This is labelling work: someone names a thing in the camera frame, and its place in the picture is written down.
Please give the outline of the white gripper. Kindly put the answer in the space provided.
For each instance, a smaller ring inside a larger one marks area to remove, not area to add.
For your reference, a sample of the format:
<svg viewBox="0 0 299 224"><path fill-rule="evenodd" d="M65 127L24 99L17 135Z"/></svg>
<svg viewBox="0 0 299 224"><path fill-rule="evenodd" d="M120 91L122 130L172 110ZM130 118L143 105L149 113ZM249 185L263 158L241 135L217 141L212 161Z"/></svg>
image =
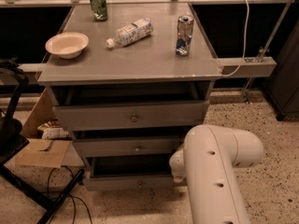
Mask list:
<svg viewBox="0 0 299 224"><path fill-rule="evenodd" d="M178 149L170 158L169 165L175 183L182 183L186 178L184 150Z"/></svg>

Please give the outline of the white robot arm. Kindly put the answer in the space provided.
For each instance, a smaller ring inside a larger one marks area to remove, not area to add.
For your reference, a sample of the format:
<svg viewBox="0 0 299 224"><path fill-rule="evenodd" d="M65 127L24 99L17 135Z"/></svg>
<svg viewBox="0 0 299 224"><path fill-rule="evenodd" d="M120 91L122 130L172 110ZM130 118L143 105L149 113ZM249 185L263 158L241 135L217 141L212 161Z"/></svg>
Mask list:
<svg viewBox="0 0 299 224"><path fill-rule="evenodd" d="M234 168L257 165L263 143L249 131L191 128L169 161L175 182L188 186L193 224L250 224Z"/></svg>

